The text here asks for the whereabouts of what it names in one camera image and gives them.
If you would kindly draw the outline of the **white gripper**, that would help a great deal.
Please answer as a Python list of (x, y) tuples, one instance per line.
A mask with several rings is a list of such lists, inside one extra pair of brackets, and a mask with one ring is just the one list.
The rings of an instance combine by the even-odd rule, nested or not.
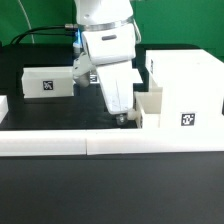
[(128, 113), (133, 107), (132, 62), (98, 66), (96, 68), (100, 87), (110, 114), (118, 114), (118, 126), (128, 123)]

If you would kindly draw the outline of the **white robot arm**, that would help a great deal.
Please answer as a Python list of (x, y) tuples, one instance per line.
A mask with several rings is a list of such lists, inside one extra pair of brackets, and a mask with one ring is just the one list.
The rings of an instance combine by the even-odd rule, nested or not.
[(85, 54), (95, 67), (108, 112), (118, 125), (133, 110), (135, 46), (141, 34), (130, 0), (74, 0)]

